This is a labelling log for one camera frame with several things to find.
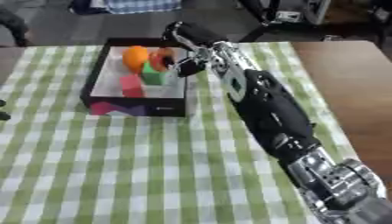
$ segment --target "orange ball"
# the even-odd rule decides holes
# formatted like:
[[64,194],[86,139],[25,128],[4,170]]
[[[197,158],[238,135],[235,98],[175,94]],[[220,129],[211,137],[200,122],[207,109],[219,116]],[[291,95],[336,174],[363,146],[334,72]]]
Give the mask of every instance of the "orange ball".
[[149,59],[149,51],[147,48],[134,45],[126,49],[122,54],[122,63],[135,74],[140,74],[143,64]]

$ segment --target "checkered tablecloth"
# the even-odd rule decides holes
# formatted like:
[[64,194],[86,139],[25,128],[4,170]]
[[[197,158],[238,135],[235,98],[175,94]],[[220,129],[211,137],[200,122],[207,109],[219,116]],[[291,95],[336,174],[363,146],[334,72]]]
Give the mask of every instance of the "checkered tablecloth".
[[[99,46],[30,47],[0,91],[1,223],[317,223],[210,72],[187,118],[89,115]],[[300,101],[332,157],[350,143],[289,43],[242,44]]]
[[181,0],[104,0],[106,8],[114,14],[146,11],[172,11],[181,8]]

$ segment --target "black robot arm segment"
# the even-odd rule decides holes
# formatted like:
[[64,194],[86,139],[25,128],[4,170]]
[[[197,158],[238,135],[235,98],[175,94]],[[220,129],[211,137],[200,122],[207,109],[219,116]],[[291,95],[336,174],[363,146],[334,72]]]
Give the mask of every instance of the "black robot arm segment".
[[174,66],[180,77],[211,68],[249,132],[277,159],[321,223],[390,223],[392,204],[380,178],[351,158],[336,164],[290,92],[236,44],[183,22],[170,24],[163,40],[192,52]]

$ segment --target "red block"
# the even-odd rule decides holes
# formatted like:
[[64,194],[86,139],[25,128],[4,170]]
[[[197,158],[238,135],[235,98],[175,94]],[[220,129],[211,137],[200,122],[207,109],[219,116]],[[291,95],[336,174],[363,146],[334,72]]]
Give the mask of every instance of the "red block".
[[122,94],[125,97],[141,98],[144,97],[142,81],[137,74],[130,74],[120,78]]

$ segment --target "toy block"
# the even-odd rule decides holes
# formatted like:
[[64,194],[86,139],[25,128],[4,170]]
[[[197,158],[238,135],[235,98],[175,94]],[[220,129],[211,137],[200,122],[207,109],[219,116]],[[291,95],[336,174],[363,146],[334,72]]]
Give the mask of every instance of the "toy block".
[[130,74],[120,78],[122,85],[122,94],[125,97],[141,98],[144,97],[142,81],[139,75]]
[[144,63],[141,76],[146,85],[161,86],[164,84],[164,74],[155,70],[150,62]]

